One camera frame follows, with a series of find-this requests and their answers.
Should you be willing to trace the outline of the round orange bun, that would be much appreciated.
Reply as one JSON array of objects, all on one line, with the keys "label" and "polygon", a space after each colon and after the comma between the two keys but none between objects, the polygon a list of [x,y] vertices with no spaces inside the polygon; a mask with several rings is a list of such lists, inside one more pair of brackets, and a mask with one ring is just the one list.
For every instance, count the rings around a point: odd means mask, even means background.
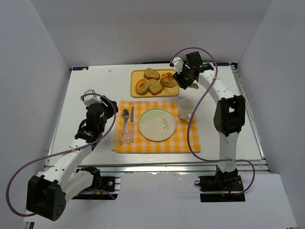
[{"label": "round orange bun", "polygon": [[168,88],[178,86],[178,83],[174,79],[172,73],[163,73],[160,77],[160,83],[164,87],[168,87]]}]

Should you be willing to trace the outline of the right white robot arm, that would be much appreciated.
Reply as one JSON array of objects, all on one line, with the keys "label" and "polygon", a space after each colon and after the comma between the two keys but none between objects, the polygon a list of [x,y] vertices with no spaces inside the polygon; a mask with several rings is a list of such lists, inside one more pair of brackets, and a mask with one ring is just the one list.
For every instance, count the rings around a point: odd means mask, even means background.
[{"label": "right white robot arm", "polygon": [[187,89],[197,81],[206,89],[216,103],[213,124],[219,133],[220,153],[216,173],[224,180],[235,179],[237,139],[245,124],[245,98],[232,93],[218,77],[218,66],[203,63],[199,52],[186,55],[187,63],[174,57],[170,66],[175,68],[174,79],[182,89]]}]

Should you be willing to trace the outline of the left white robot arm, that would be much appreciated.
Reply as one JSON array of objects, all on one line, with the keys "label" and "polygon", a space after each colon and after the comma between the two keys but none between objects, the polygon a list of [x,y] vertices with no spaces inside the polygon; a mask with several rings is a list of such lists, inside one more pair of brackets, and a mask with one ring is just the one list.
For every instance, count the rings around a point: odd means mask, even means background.
[{"label": "left white robot arm", "polygon": [[97,188],[100,183],[99,169],[91,166],[79,169],[78,166],[93,151],[107,120],[116,116],[118,107],[115,101],[105,99],[85,105],[86,119],[81,122],[68,152],[28,182],[26,209],[52,221],[63,214],[68,201],[87,188]]}]

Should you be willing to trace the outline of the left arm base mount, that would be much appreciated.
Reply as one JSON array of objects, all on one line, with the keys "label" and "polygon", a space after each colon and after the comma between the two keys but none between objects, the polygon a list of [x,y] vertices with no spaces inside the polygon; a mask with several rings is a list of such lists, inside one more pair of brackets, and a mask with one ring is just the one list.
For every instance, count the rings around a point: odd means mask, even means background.
[{"label": "left arm base mount", "polygon": [[93,175],[92,185],[82,190],[78,195],[72,199],[78,200],[115,200],[118,194],[115,192],[118,190],[115,185],[118,183],[117,177],[102,176],[99,174],[98,168],[87,166],[81,167],[74,171],[74,174],[80,172],[89,172]]}]

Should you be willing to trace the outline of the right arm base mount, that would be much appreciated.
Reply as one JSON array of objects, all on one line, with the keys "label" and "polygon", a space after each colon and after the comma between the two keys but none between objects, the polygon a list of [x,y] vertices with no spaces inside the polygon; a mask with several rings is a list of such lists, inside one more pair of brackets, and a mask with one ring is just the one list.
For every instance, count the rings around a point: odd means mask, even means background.
[{"label": "right arm base mount", "polygon": [[245,202],[244,187],[237,169],[225,173],[217,169],[213,176],[200,176],[194,185],[200,190],[202,203]]}]

